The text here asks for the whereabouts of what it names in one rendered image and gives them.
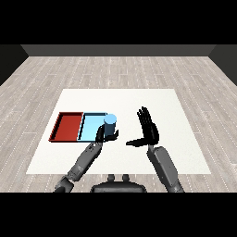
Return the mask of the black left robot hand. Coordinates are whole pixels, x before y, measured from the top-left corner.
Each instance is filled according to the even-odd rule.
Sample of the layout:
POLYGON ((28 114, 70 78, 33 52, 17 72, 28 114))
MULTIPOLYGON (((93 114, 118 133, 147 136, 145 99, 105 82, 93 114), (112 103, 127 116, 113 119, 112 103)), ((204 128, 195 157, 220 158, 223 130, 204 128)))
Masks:
POLYGON ((106 143, 109 141, 115 141, 119 136, 119 132, 116 131, 113 135, 105 136, 105 125, 101 125, 96 133, 95 141, 97 143, 106 143))

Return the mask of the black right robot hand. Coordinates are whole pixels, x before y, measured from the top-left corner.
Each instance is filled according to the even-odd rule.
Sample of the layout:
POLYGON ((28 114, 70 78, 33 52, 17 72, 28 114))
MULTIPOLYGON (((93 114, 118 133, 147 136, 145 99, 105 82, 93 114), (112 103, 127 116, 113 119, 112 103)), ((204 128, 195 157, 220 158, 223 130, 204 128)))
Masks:
POLYGON ((146 107, 142 107, 138 112, 140 124, 142 126, 143 138, 126 142, 126 145, 140 147, 144 145, 155 145, 159 142, 159 133, 156 124, 152 121, 150 113, 146 107))

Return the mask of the light blue shallow open box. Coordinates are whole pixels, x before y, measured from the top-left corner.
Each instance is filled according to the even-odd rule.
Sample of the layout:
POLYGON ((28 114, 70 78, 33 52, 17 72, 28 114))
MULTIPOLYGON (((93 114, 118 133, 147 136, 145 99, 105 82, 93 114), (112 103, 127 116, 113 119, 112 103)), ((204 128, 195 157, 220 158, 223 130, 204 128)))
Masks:
POLYGON ((104 124, 105 116, 106 112, 85 112, 78 131, 78 142, 94 142, 98 128, 104 124))

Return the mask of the blue can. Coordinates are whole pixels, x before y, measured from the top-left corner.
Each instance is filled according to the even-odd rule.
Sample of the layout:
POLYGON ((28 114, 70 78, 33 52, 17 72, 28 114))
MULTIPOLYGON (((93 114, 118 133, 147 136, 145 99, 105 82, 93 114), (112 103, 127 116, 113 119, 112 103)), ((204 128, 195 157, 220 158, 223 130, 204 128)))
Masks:
POLYGON ((113 135, 115 132, 117 117, 114 114, 107 114, 104 118, 105 136, 113 135))

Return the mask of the red shallow open box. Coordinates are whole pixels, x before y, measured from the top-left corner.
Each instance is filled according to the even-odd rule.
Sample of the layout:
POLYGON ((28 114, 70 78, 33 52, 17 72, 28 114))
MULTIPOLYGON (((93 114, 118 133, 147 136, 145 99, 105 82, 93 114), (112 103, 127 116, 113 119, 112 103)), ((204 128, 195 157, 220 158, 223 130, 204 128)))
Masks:
POLYGON ((51 143, 76 143, 82 112, 60 112, 49 137, 51 143))

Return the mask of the dark grey robot body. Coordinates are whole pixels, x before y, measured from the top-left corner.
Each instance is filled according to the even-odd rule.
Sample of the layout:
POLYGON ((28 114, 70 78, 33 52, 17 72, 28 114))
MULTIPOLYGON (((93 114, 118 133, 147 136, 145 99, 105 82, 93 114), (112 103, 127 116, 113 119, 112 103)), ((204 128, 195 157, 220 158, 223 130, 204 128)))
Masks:
POLYGON ((115 181, 115 175, 109 174, 107 181, 94 185, 91 193, 146 193, 143 185, 130 181, 128 174, 122 175, 122 181, 115 181))

